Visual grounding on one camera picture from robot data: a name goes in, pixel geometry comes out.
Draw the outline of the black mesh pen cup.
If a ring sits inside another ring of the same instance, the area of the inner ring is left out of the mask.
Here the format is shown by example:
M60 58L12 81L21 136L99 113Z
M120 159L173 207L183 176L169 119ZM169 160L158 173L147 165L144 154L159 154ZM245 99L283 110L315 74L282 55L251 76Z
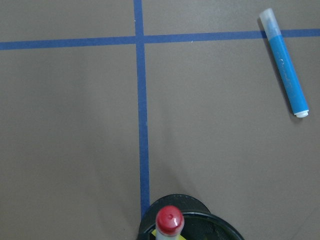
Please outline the black mesh pen cup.
M170 194L156 200L144 214L137 234L138 240L154 240L158 211L173 205L184 216L182 240L242 240L243 236L227 221L213 215L198 199L186 194Z

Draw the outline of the blue highlighter pen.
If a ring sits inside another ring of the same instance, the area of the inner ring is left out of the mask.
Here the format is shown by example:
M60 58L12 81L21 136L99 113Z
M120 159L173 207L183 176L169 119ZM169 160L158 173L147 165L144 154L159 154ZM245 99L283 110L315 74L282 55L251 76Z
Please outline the blue highlighter pen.
M272 8L262 11L259 14L259 18L280 73L292 112L297 118L305 118L309 115L309 106Z

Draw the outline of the red marker pen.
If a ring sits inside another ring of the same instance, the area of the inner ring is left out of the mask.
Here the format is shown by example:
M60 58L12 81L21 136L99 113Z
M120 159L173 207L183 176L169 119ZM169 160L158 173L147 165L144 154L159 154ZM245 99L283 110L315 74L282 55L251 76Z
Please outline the red marker pen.
M155 218L155 229L158 237L160 234L169 237L181 235L184 225L183 213L174 205L161 208Z

